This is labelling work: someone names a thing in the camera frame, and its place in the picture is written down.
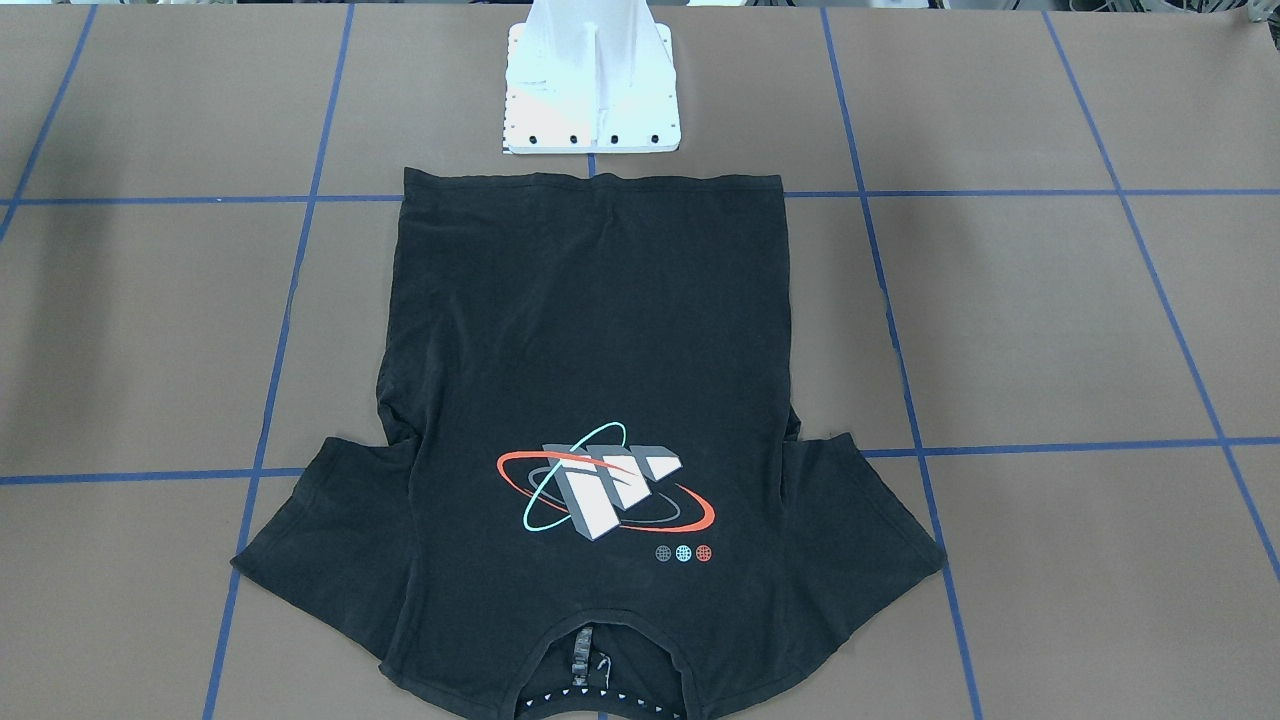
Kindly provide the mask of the black graphic t-shirt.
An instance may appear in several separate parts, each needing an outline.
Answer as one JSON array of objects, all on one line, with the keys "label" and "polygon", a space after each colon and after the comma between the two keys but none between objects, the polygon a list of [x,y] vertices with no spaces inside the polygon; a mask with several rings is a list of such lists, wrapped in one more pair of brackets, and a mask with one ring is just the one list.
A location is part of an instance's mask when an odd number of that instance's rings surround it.
[{"label": "black graphic t-shirt", "polygon": [[776,176],[403,174],[381,447],[329,438],[233,557],[466,719],[718,719],[946,564],[804,439]]}]

